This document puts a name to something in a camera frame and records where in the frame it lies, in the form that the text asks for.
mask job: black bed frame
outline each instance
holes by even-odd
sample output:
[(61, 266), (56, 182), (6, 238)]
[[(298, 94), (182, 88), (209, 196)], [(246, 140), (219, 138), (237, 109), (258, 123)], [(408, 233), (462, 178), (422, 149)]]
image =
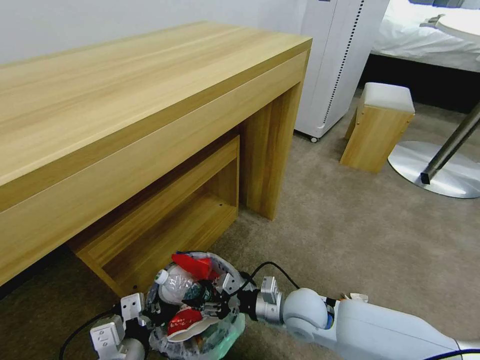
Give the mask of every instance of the black bed frame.
[(401, 85), (413, 101), (469, 113), (480, 101), (480, 73), (370, 54), (358, 87), (365, 83)]

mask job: wooden stool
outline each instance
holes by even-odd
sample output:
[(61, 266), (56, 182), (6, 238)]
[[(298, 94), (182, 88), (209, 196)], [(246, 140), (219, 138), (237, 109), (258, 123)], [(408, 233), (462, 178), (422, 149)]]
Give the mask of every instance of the wooden stool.
[(407, 87), (367, 82), (350, 121), (340, 164), (378, 173), (415, 115)]

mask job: white cushion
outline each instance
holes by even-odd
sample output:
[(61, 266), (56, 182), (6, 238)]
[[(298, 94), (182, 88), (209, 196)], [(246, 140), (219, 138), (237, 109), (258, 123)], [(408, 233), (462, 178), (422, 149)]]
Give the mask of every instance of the white cushion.
[(415, 113), (410, 89), (404, 86), (367, 82), (363, 89), (364, 104), (385, 109)]

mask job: chrome stand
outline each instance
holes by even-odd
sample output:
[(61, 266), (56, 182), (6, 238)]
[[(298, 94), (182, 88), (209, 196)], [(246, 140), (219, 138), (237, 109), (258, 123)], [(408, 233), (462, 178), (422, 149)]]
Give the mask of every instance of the chrome stand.
[(480, 197), (480, 163), (457, 150), (480, 123), (480, 103), (440, 147), (422, 141), (399, 142), (388, 162), (397, 173), (428, 191), (452, 198)]

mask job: desk leg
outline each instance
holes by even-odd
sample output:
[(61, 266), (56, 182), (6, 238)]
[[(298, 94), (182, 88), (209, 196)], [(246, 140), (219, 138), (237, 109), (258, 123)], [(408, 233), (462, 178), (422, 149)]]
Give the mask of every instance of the desk leg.
[(240, 125), (240, 201), (273, 220), (292, 143), (302, 83)]

